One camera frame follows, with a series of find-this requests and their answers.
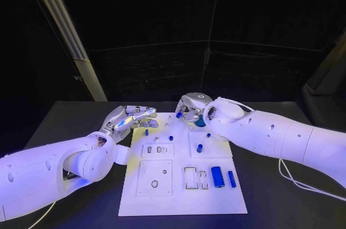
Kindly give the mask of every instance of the dark wall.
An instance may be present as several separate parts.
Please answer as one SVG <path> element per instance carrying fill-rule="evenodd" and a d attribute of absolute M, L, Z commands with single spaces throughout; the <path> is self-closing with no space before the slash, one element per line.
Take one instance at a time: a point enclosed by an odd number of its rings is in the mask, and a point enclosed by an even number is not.
<path fill-rule="evenodd" d="M 55 101 L 91 101 L 37 0 L 16 0 L 8 10 L 0 155 L 24 149 Z"/>
<path fill-rule="evenodd" d="M 113 101 L 292 101 L 346 27 L 345 0 L 64 1 Z"/>

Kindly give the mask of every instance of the dark table surface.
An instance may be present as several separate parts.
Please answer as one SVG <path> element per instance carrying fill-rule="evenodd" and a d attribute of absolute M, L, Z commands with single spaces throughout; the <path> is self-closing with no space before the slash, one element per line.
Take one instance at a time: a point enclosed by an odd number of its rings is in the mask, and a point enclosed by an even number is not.
<path fill-rule="evenodd" d="M 248 102 L 256 110 L 276 113 L 310 124 L 295 102 Z M 26 148 L 71 140 L 99 131 L 106 116 L 120 105 L 149 106 L 173 112 L 176 102 L 64 102 L 55 103 Z M 132 135 L 120 144 L 132 145 Z M 234 164 L 248 214 L 119 217 L 127 166 L 114 164 L 107 177 L 60 200 L 35 228 L 346 228 L 346 203 L 300 189 L 279 173 L 279 159 L 261 156 L 231 143 Z M 346 197 L 338 182 L 315 169 L 286 163 L 297 181 Z M 0 223 L 0 228 L 25 229 L 50 206 Z"/>

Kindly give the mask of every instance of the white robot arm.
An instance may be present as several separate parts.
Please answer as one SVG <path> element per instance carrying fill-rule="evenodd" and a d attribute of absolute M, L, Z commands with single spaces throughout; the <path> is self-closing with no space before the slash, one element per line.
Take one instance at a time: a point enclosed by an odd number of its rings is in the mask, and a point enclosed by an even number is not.
<path fill-rule="evenodd" d="M 2 158 L 0 222 L 32 213 L 100 181 L 116 161 L 117 143 L 132 128 L 156 128 L 155 117 L 155 108 L 120 106 L 109 114 L 100 131 Z M 75 177 L 64 178 L 64 169 Z"/>
<path fill-rule="evenodd" d="M 188 115 L 188 121 L 194 122 L 202 115 L 220 140 L 233 141 L 257 154 L 315 168 L 346 188 L 346 133 L 306 125 L 264 111 L 251 109 L 246 112 L 238 104 L 221 97 L 212 101 L 208 95 L 189 93 L 178 104 L 176 117 L 185 120 Z"/>

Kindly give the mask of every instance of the white cable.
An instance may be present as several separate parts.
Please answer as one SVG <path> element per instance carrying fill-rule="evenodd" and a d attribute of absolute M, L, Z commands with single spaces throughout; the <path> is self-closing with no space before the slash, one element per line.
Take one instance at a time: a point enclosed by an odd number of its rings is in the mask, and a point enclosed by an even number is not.
<path fill-rule="evenodd" d="M 287 171 L 287 173 L 289 173 L 290 178 L 289 178 L 289 177 L 283 174 L 283 172 L 282 172 L 282 162 L 283 162 L 283 166 L 285 166 L 285 168 L 286 168 L 286 171 Z M 290 170 L 289 170 L 289 168 L 287 168 L 286 162 L 285 162 L 285 160 L 283 160 L 282 158 L 279 159 L 279 171 L 280 171 L 282 176 L 283 176 L 286 179 L 289 179 L 290 181 L 293 181 L 293 183 L 296 184 L 296 186 L 297 186 L 299 188 L 302 188 L 302 189 L 305 189 L 305 190 L 309 190 L 309 191 L 312 191 L 312 192 L 316 192 L 316 193 L 322 193 L 322 194 L 325 194 L 325 195 L 328 195 L 328 196 L 331 196 L 331 197 L 334 197 L 334 198 L 338 198 L 338 199 L 346 201 L 346 198 L 344 198 L 344 197 L 341 197 L 341 196 L 338 196 L 338 195 L 334 195 L 334 194 L 325 192 L 323 190 L 316 189 L 316 188 L 312 187 L 310 185 L 306 185 L 305 183 L 296 181 L 295 178 L 293 178 L 293 175 L 292 175 L 292 173 L 290 173 Z"/>
<path fill-rule="evenodd" d="M 227 99 L 227 98 L 223 98 L 223 97 L 218 97 L 217 100 L 221 100 L 221 101 L 227 101 L 227 102 L 231 102 L 240 106 L 244 106 L 246 108 L 248 108 L 253 112 L 256 111 L 250 106 L 244 105 L 243 103 L 240 103 L 237 100 L 231 100 L 231 99 Z"/>
<path fill-rule="evenodd" d="M 50 213 L 54 205 L 55 205 L 57 201 L 52 203 L 52 206 L 50 207 L 48 211 L 45 212 L 44 216 L 41 217 L 41 219 L 32 224 L 32 226 L 28 229 L 32 229 L 35 227 L 35 225 L 41 222 L 41 220 L 44 219 L 44 217 L 47 216 L 47 214 Z"/>

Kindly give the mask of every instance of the white platform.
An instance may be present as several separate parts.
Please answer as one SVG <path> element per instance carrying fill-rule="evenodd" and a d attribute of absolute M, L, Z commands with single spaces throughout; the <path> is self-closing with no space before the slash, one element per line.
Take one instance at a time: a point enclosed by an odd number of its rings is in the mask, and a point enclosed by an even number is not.
<path fill-rule="evenodd" d="M 149 136 L 146 128 L 135 129 L 119 216 L 247 214 L 230 143 L 214 136 L 208 138 L 207 127 L 178 120 L 175 113 L 158 113 L 156 119 L 161 126 L 149 128 Z M 165 147 L 165 152 L 159 153 L 153 144 Z M 195 144 L 204 145 L 202 153 Z M 214 184 L 215 166 L 221 167 L 223 188 Z M 197 168 L 198 189 L 186 189 L 185 168 Z M 228 171 L 234 173 L 237 188 L 231 186 Z M 201 172 L 207 172 L 208 189 L 202 189 Z"/>

